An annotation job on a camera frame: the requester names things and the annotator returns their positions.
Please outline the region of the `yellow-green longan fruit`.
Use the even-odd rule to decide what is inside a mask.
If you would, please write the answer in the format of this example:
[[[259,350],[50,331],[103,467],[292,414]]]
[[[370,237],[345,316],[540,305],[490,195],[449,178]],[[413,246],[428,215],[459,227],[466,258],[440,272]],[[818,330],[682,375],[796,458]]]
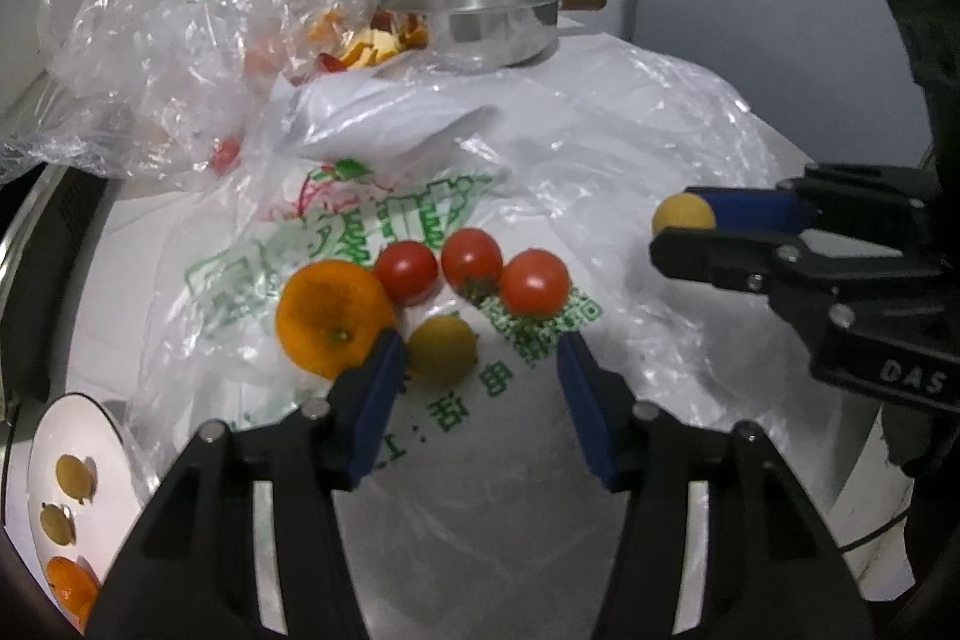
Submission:
[[[39,512],[39,523],[41,530],[53,544],[66,548],[75,542],[75,521],[67,505],[43,503]]]
[[[89,466],[75,455],[64,453],[57,458],[55,481],[59,484],[60,491],[75,502],[85,503],[93,498],[96,479]]]
[[[675,193],[656,208],[652,214],[651,232],[659,234],[665,229],[711,230],[718,225],[716,214],[709,203],[697,193]]]
[[[413,380],[455,385],[477,364],[477,333],[459,315],[433,315],[407,339],[407,374]]]

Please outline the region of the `white round plate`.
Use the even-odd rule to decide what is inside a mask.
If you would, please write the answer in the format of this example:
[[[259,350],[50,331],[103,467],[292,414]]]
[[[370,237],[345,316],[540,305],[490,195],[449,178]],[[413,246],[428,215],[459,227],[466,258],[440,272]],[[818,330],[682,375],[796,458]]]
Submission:
[[[28,516],[41,580],[76,630],[86,622],[142,501],[121,432],[83,393],[60,396],[37,424]]]

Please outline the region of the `printed white plastic bag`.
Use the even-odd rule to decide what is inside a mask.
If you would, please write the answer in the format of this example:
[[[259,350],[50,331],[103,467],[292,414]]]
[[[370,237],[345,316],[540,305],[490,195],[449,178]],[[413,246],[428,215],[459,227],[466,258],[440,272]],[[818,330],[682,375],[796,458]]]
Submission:
[[[748,417],[820,509],[843,474],[839,396],[765,302],[680,286],[647,261],[649,221],[688,185],[765,187],[804,154],[711,71],[607,35],[575,35],[543,64],[483,76],[415,60],[327,86],[281,88],[285,131],[187,209],[161,257],[149,340],[125,424],[158,482],[208,419],[280,419],[327,380],[283,354],[280,291],[320,260],[370,265],[384,245],[439,247],[490,232],[545,248],[573,289],[555,319],[438,287],[400,317],[464,320],[472,372],[412,383],[376,469],[337,515],[377,638],[581,638],[625,504],[587,472],[555,377],[556,340],[583,333],[631,390],[688,424]]]

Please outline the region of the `orange peel pile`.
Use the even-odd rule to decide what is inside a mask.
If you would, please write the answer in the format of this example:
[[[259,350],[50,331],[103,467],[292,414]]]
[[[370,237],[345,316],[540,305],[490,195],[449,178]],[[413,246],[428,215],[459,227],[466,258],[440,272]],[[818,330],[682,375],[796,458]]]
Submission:
[[[340,8],[329,8],[309,21],[308,42],[319,73],[343,73],[379,67],[409,50],[425,50],[430,33],[416,14],[375,11],[364,26],[348,23]]]

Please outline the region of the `large front mandarin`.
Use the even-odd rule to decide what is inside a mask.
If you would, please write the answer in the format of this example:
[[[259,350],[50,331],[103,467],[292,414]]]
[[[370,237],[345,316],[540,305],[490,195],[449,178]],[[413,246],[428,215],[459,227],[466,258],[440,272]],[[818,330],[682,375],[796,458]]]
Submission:
[[[82,564],[61,555],[47,562],[46,578],[55,601],[75,620],[78,630],[84,632],[99,596],[99,581]]]

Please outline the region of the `small steel pot with lid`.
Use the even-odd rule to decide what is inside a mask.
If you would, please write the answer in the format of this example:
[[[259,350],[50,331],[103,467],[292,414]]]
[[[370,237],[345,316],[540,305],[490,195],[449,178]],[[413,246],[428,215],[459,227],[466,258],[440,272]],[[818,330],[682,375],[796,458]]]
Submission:
[[[427,31],[427,51],[446,67],[514,67],[553,49],[563,11],[601,11],[607,0],[379,0],[377,7]]]

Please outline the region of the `clear crumpled plastic bag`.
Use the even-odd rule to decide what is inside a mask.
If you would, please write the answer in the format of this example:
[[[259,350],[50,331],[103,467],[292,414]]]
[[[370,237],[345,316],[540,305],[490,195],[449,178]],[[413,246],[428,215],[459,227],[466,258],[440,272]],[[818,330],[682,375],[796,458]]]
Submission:
[[[259,133],[275,80],[306,80],[368,18],[363,0],[43,0],[47,65],[3,113],[2,179],[60,164],[201,187]]]

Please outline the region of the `red cherry tomato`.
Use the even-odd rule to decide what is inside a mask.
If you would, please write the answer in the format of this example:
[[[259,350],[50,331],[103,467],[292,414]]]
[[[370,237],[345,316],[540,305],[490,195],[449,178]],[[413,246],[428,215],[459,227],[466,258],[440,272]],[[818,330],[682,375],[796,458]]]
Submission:
[[[398,241],[382,248],[373,273],[397,307],[420,304],[434,291],[439,266],[431,250],[421,242]]]
[[[571,291],[568,267],[555,253],[529,248],[517,253],[500,276],[500,299],[519,319],[551,319],[562,312]]]
[[[472,304],[481,304],[493,296],[503,266],[500,245],[482,229],[456,230],[441,248],[444,280]]]

